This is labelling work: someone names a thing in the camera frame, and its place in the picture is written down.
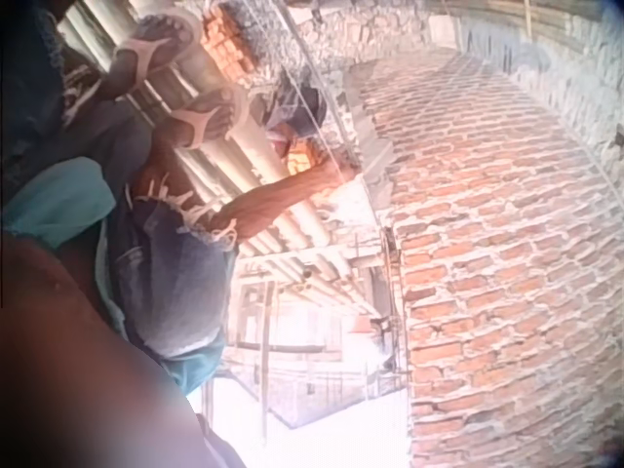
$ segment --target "turquoise fabric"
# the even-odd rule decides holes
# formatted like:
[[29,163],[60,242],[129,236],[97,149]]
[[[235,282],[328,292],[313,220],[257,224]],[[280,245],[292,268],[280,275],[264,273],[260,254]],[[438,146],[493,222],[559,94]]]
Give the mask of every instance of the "turquoise fabric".
[[3,228],[55,250],[114,207],[99,164],[76,158],[51,166],[18,192],[2,211]]
[[[98,163],[77,158],[58,163],[31,180],[3,210],[3,228],[32,237],[51,250],[102,221],[96,253],[96,283],[113,329],[128,340],[125,316],[112,298],[108,275],[106,217],[115,199]],[[184,395],[216,372],[225,349],[223,330],[208,346],[161,361]]]
[[[127,340],[124,313],[112,299],[107,259],[106,223],[104,222],[97,245],[96,283],[102,300],[110,313],[113,329]],[[221,329],[214,341],[209,345],[173,358],[160,358],[160,365],[172,377],[177,386],[182,390],[182,393],[189,395],[215,375],[225,349],[225,344],[225,334],[223,329]]]

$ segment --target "stone wall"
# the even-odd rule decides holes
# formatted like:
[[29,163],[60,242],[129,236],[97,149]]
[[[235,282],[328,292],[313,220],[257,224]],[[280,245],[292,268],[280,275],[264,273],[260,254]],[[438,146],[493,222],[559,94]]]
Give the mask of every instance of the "stone wall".
[[[615,144],[624,124],[624,19],[612,10],[602,22],[561,14],[565,31],[535,34],[531,43],[523,27],[452,14],[457,48],[492,63],[560,116],[624,198],[624,148]],[[443,40],[439,19],[429,21],[430,32]]]
[[614,193],[478,58],[439,49],[354,76],[396,157],[414,466],[587,466],[624,415]]

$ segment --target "wooden pole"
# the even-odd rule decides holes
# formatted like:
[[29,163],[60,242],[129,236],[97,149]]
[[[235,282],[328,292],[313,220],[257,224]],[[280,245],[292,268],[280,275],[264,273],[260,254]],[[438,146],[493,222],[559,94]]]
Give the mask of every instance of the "wooden pole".
[[260,342],[260,439],[262,444],[267,443],[267,420],[269,412],[269,338],[271,331],[271,313],[273,307],[279,307],[277,303],[277,288],[275,282],[266,283],[264,289],[264,304],[262,308],[262,340]]
[[530,41],[533,40],[533,26],[531,23],[530,0],[525,0],[526,35]]

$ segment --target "wire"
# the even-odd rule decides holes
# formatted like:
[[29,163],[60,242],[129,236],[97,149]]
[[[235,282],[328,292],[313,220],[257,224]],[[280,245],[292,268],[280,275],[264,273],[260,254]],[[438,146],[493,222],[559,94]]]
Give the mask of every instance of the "wire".
[[[294,88],[294,90],[296,91],[299,99],[301,100],[301,103],[303,104],[303,107],[305,108],[307,114],[309,115],[312,124],[314,125],[314,128],[317,131],[317,134],[319,135],[321,142],[323,143],[323,145],[325,146],[325,148],[328,150],[328,152],[330,153],[330,157],[331,160],[333,161],[333,163],[335,164],[336,168],[339,169],[339,165],[337,163],[337,159],[332,151],[332,149],[330,148],[327,140],[325,139],[325,137],[323,136],[323,133],[321,132],[321,128],[319,127],[319,124],[316,121],[316,118],[314,116],[314,113],[312,112],[312,110],[310,109],[310,107],[308,106],[308,103],[306,102],[305,98],[303,97],[303,93],[301,92],[301,89],[299,88],[298,84],[296,83],[296,80],[294,79],[293,75],[291,74],[291,72],[288,70],[288,68],[284,65],[284,62],[279,58],[276,57],[276,54],[274,54],[272,51],[274,49],[276,49],[275,47],[275,43],[271,40],[271,38],[269,37],[268,31],[266,30],[266,28],[264,27],[264,25],[260,22],[260,18],[258,17],[257,13],[255,12],[254,8],[251,6],[251,2],[250,0],[243,0],[243,2],[245,3],[245,5],[247,5],[248,10],[250,11],[250,13],[253,16],[253,19],[255,20],[255,22],[257,23],[258,27],[260,28],[262,35],[264,36],[264,39],[266,40],[266,42],[268,44],[271,45],[271,47],[269,47],[269,50],[271,51],[270,54],[271,56],[273,56],[274,59],[276,59],[281,65],[282,68],[284,69],[284,71],[286,72],[286,75],[289,78],[289,81],[291,82],[292,87]],[[328,100],[328,97],[325,96],[325,94],[323,92],[321,92],[321,94],[323,95],[323,98],[325,100]],[[344,180],[344,177],[342,177],[342,173],[339,173],[340,177],[342,178],[342,182],[345,182],[346,180]]]

